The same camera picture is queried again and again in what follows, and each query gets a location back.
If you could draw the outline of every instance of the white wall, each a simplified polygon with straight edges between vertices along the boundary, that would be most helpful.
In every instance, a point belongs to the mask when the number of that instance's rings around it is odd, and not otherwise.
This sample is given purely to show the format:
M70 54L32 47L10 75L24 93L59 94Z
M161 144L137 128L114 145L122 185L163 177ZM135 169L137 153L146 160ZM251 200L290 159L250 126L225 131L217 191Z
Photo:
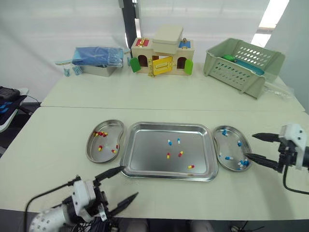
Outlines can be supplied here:
M309 1L291 0L266 48L286 55L280 77L309 113Z
M251 42L269 0L140 0L142 35L152 38L161 24L183 26L194 40L194 62L227 38Z
M0 86L42 101L77 46L125 46L117 0L1 0Z

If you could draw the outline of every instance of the yellow door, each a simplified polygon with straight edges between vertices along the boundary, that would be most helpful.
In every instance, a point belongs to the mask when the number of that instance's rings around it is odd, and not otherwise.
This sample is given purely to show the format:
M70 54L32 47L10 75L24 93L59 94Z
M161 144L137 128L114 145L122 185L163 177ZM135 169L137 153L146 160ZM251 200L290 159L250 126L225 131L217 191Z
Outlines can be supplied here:
M172 71L172 57L165 57L153 61L154 75Z

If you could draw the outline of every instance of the stainless steel tray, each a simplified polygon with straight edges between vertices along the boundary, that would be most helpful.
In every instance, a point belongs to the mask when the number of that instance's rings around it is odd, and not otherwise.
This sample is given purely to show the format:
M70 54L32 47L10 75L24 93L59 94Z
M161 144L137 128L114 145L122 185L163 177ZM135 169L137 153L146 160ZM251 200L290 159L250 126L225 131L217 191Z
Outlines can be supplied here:
M223 135L222 130L226 130L227 136ZM229 170L235 172L243 172L248 170L252 162L248 159L249 165L240 166L239 162L245 161L245 153L251 153L251 148L245 136L236 128L231 126L219 126L213 131L217 158L220 164Z
M210 131L198 124L133 124L120 165L126 166L123 173L130 177L210 181L218 173Z
M108 135L95 136L96 132L107 132ZM103 163L114 159L120 149L120 138L124 132L124 125L119 120L107 120L98 124L89 135L86 155L88 159L95 163Z

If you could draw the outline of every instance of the plastic basket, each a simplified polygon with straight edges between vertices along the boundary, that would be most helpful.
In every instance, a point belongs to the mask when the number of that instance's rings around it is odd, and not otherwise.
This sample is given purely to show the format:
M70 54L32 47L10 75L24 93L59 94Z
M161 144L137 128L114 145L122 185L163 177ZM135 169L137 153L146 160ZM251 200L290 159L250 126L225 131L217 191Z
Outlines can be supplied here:
M236 59L263 70L264 74L257 75L250 69L223 59L224 55L233 55ZM207 51L204 74L239 89L241 93L259 98L265 81L273 82L277 78L284 59L284 54L280 52L229 38Z

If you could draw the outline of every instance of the white table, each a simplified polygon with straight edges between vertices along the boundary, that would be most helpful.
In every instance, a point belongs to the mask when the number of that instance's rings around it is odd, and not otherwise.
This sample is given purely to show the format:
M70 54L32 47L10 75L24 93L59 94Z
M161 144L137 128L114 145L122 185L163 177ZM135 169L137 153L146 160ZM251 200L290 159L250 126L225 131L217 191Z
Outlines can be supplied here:
M302 112L167 111L41 107L33 114L0 159L0 208L24 210L36 194L66 183L79 174L83 179L119 165L118 157L105 164L86 158L85 146L92 129L107 119L119 119L125 127L138 121L200 123L213 130L231 125L244 133L253 152L278 160L278 144L251 137L257 132L278 133L288 122L309 131L309 116ZM288 184L309 190L308 171L291 168ZM308 219L308 196L287 191L282 175L253 165L243 173L219 166L210 182L129 178L123 174L104 180L110 209L129 195L139 192L121 217L185 218L215 220ZM34 201L31 211L58 204L71 193L69 188Z
M90 74L61 79L41 106L85 108L129 108L164 110L228 110L303 112L295 97L282 99L264 93L259 100L239 94L239 90L205 77L203 64L195 63L191 76L133 73L124 66L110 77ZM284 85L280 78L276 83Z
M17 90L20 91L20 95L27 95L29 93L29 90L27 88L19 88ZM13 118L15 117L17 112L18 112L18 109L14 110L14 112L11 114L11 116L8 118L8 120L6 120L6 122L3 125L0 125L0 133L5 131L9 127L11 121L13 120Z

